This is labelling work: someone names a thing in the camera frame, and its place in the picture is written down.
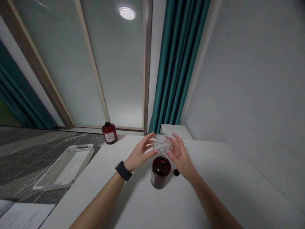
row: teal curtain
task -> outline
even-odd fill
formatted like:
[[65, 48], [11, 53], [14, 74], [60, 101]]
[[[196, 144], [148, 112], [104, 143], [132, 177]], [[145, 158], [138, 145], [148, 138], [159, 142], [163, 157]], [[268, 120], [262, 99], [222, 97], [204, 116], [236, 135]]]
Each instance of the teal curtain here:
[[0, 99], [22, 127], [52, 129], [56, 123], [0, 42]]
[[210, 0], [167, 0], [149, 133], [178, 125]]

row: hand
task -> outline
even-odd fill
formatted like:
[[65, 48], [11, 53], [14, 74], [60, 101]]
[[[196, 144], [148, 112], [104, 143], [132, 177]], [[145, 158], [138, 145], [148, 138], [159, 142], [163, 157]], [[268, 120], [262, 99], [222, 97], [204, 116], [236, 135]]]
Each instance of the hand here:
[[197, 171], [194, 168], [190, 157], [184, 147], [184, 143], [181, 138], [173, 133], [173, 136], [177, 139], [170, 138], [172, 147], [171, 151], [167, 151], [168, 157], [174, 162], [178, 171], [184, 176], [188, 181], [191, 176], [196, 174]]
[[131, 152], [127, 160], [124, 162], [125, 168], [132, 172], [136, 170], [137, 168], [141, 167], [147, 159], [155, 156], [158, 151], [157, 150], [151, 150], [148, 153], [144, 153], [146, 150], [153, 147], [153, 140], [150, 140], [153, 138], [154, 133], [150, 133], [146, 135], [134, 148], [134, 150]]

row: bottle cap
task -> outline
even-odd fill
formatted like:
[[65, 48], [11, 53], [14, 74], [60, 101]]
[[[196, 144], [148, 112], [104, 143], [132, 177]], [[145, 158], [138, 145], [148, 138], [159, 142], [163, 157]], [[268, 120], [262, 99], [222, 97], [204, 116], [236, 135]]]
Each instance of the bottle cap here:
[[180, 174], [180, 173], [179, 173], [178, 169], [175, 169], [175, 170], [174, 170], [174, 175], [177, 177], [177, 176], [179, 176], [179, 174]]

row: ceiling light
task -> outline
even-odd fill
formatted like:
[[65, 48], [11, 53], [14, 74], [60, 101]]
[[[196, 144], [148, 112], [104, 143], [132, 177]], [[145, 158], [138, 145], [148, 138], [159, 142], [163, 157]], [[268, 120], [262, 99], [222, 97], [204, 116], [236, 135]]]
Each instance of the ceiling light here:
[[119, 13], [126, 20], [133, 20], [136, 17], [136, 13], [128, 7], [119, 8]]

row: person's left hand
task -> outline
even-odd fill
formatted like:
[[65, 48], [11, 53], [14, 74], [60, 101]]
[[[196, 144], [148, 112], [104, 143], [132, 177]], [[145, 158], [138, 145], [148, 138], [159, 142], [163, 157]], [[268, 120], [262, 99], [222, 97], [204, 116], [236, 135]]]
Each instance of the person's left hand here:
[[132, 172], [136, 170], [137, 168], [141, 167], [147, 159], [153, 157], [158, 153], [157, 150], [151, 150], [147, 153], [144, 153], [146, 150], [153, 147], [153, 140], [150, 140], [153, 138], [154, 133], [150, 133], [146, 135], [134, 148], [134, 150], [131, 152], [127, 160], [124, 162], [125, 168]]

